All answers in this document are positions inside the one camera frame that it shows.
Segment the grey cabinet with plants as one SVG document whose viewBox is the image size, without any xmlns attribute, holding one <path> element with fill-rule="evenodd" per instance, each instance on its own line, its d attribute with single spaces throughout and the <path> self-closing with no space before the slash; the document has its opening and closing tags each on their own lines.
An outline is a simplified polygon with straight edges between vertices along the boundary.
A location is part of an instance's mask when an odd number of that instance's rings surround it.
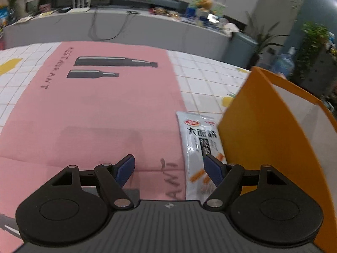
<svg viewBox="0 0 337 253">
<path fill-rule="evenodd" d="M 298 55 L 300 86 L 321 98 L 336 86 L 336 36 L 318 23 L 303 25 L 304 39 Z"/>
</svg>

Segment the potted plant by bin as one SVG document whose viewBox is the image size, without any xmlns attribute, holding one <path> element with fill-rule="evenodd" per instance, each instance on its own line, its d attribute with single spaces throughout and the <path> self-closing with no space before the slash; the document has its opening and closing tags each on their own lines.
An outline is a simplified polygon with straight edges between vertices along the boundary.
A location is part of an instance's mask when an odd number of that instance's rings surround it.
<svg viewBox="0 0 337 253">
<path fill-rule="evenodd" d="M 246 27 L 246 34 L 255 40 L 257 43 L 257 47 L 255 48 L 255 51 L 253 52 L 249 63 L 247 65 L 247 69 L 250 70 L 253 66 L 255 66 L 260 58 L 261 54 L 264 51 L 265 48 L 269 46 L 278 46 L 282 47 L 282 44 L 275 43 L 274 39 L 277 37 L 288 37 L 286 34 L 274 34 L 273 31 L 279 26 L 281 23 L 280 21 L 274 23 L 272 26 L 270 26 L 268 29 L 265 29 L 265 25 L 259 26 L 256 19 L 252 17 L 249 12 L 246 12 L 246 17 L 248 19 L 248 25 Z"/>
</svg>

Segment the teddy bear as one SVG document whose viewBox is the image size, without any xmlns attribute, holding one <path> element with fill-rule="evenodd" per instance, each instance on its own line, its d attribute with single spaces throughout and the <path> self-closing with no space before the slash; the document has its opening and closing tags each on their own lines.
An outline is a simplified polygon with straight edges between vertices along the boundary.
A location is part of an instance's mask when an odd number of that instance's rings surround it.
<svg viewBox="0 0 337 253">
<path fill-rule="evenodd" d="M 196 7 L 201 11 L 210 11 L 213 5 L 213 0 L 198 0 Z"/>
</svg>

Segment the white wifi router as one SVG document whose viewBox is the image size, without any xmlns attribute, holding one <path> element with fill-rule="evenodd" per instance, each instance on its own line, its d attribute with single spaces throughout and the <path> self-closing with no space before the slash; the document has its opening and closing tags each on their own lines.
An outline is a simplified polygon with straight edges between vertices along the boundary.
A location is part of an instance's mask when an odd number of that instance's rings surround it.
<svg viewBox="0 0 337 253">
<path fill-rule="evenodd" d="M 92 0 L 72 0 L 72 7 L 68 13 L 85 13 L 90 10 Z"/>
</svg>

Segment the grey blue trash bin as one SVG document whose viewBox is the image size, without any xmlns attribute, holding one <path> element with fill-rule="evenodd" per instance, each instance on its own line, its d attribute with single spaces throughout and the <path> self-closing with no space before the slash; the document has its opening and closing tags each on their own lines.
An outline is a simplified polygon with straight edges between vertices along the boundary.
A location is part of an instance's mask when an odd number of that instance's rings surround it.
<svg viewBox="0 0 337 253">
<path fill-rule="evenodd" d="M 248 35 L 237 32 L 232 33 L 232 38 L 227 45 L 223 62 L 245 68 L 257 49 L 258 43 Z"/>
</svg>

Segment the blue water jug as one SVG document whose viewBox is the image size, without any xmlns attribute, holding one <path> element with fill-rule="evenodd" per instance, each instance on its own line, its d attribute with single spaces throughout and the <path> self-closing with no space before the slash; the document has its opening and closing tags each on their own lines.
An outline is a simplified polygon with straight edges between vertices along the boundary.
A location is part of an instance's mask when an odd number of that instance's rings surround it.
<svg viewBox="0 0 337 253">
<path fill-rule="evenodd" d="M 271 72 L 274 74 L 279 74 L 287 78 L 294 70 L 295 64 L 293 61 L 293 56 L 296 50 L 292 46 L 287 53 L 278 55 L 273 62 L 271 67 Z"/>
</svg>

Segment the pink and white tablecloth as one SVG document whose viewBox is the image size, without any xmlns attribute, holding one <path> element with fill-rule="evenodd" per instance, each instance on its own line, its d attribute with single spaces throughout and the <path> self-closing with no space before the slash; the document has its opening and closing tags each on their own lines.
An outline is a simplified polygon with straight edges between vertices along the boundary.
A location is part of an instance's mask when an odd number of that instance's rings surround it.
<svg viewBox="0 0 337 253">
<path fill-rule="evenodd" d="M 126 184 L 143 199 L 203 201 L 186 178 L 177 112 L 219 122 L 248 71 L 188 53 L 99 42 L 1 51 L 1 251 L 22 243 L 18 205 L 56 173 L 135 156 Z"/>
</svg>

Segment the orange white cardboard box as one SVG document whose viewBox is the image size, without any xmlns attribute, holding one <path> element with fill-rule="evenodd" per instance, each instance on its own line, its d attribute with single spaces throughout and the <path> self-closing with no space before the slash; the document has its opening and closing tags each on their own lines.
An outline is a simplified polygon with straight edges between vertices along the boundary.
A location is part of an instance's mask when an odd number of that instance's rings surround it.
<svg viewBox="0 0 337 253">
<path fill-rule="evenodd" d="M 227 162 L 274 166 L 315 199 L 323 224 L 315 244 L 336 251 L 336 119 L 321 100 L 253 67 L 218 126 Z"/>
</svg>

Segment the grey tv console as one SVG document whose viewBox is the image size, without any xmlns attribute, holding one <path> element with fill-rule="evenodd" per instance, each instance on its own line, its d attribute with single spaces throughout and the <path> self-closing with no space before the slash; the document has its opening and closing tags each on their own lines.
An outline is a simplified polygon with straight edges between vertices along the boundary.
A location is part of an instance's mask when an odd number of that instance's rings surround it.
<svg viewBox="0 0 337 253">
<path fill-rule="evenodd" d="M 146 11 L 91 9 L 51 14 L 4 28 L 7 48 L 33 43 L 106 41 L 185 52 L 221 61 L 229 37 L 222 33 Z"/>
</svg>

